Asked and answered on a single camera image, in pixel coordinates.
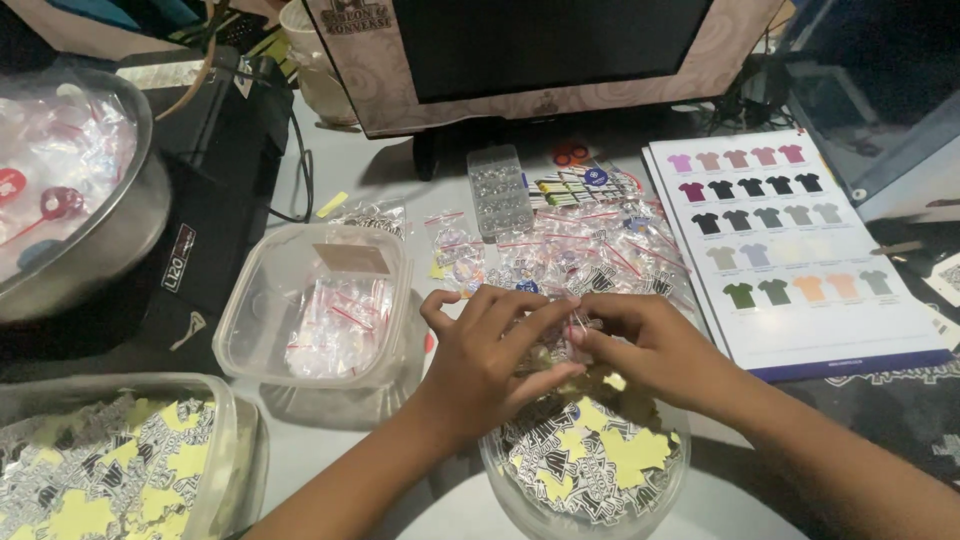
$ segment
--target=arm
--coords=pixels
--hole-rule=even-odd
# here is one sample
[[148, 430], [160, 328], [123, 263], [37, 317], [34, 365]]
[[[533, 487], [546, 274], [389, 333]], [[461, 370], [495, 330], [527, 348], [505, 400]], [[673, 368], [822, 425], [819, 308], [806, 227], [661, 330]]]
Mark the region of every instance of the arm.
[[[567, 363], [524, 379], [513, 375], [537, 337], [564, 321], [579, 299], [551, 303], [537, 294], [483, 285], [454, 321], [441, 307], [459, 300], [459, 293], [434, 291], [420, 308], [439, 345], [410, 400], [243, 540], [360, 538], [436, 464], [583, 372], [583, 366]], [[528, 311], [533, 312], [503, 335]]]
[[842, 532], [934, 540], [960, 530], [960, 495], [737, 368], [662, 297], [587, 295], [583, 308], [635, 345], [573, 331], [579, 348], [668, 403], [740, 431]]

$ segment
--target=computer monitor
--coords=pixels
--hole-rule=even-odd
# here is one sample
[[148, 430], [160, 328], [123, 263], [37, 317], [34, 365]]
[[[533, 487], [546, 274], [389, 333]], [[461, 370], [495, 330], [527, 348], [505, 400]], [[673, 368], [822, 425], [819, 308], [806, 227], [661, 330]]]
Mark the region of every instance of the computer monitor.
[[782, 0], [307, 0], [369, 137], [722, 94]]

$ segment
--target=left hand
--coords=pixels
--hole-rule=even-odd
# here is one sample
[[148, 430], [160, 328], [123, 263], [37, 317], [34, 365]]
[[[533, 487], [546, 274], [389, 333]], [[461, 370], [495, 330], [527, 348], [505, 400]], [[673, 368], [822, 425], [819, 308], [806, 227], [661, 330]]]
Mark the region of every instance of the left hand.
[[[449, 442], [463, 445], [516, 415], [586, 367], [563, 362], [547, 371], [514, 377], [523, 355], [550, 328], [563, 323], [580, 304], [573, 297], [550, 302], [531, 292], [481, 285], [460, 318], [441, 311], [456, 304], [460, 293], [435, 290], [420, 307], [420, 315], [436, 333], [439, 345], [410, 407]], [[523, 320], [509, 333], [515, 319]]]

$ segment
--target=brown card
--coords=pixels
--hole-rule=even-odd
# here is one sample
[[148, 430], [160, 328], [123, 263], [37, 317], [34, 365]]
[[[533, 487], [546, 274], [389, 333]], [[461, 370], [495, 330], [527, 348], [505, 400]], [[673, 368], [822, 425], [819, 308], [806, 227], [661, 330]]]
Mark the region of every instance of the brown card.
[[314, 244], [313, 249], [331, 272], [367, 272], [390, 274], [390, 267], [380, 250], [373, 246]]

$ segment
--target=hand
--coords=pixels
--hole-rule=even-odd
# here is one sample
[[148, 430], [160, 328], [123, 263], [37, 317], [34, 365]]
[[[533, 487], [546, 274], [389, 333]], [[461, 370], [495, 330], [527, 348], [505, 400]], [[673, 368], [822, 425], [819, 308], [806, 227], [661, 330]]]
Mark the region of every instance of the hand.
[[[523, 355], [550, 328], [564, 324], [577, 298], [550, 302], [531, 292], [481, 285], [454, 321], [441, 311], [460, 294], [435, 290], [420, 315], [437, 334], [439, 345], [420, 387], [410, 398], [440, 432], [462, 445], [486, 434], [565, 380], [584, 372], [574, 362], [555, 365], [525, 378], [514, 377]], [[532, 311], [506, 335], [519, 317]]]
[[593, 358], [671, 405], [720, 420], [725, 403], [758, 379], [721, 355], [660, 295], [587, 294], [581, 310], [604, 322], [604, 331], [572, 328], [570, 340]]

